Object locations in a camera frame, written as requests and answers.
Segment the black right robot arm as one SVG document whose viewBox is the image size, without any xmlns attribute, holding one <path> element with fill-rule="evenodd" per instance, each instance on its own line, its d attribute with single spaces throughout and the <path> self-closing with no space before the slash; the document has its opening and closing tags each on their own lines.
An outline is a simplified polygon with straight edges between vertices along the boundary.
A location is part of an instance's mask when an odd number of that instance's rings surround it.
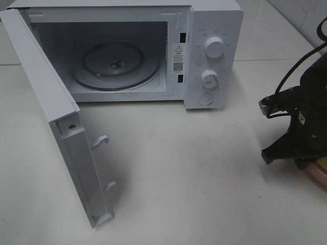
<svg viewBox="0 0 327 245">
<path fill-rule="evenodd" d="M 286 111 L 291 117 L 287 132 L 262 150 L 266 164 L 292 159 L 298 169 L 326 156 L 326 55 L 301 76 L 300 85 L 259 101 L 263 115 Z"/>
</svg>

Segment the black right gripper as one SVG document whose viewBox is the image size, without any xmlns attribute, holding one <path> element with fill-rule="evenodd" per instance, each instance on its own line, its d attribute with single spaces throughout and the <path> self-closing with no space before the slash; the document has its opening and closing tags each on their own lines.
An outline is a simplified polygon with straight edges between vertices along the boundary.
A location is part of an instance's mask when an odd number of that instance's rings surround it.
<svg viewBox="0 0 327 245">
<path fill-rule="evenodd" d="M 298 169 L 326 156 L 326 112 L 299 108 L 291 117 L 289 134 L 261 151 L 266 164 L 278 159 L 294 159 Z"/>
</svg>

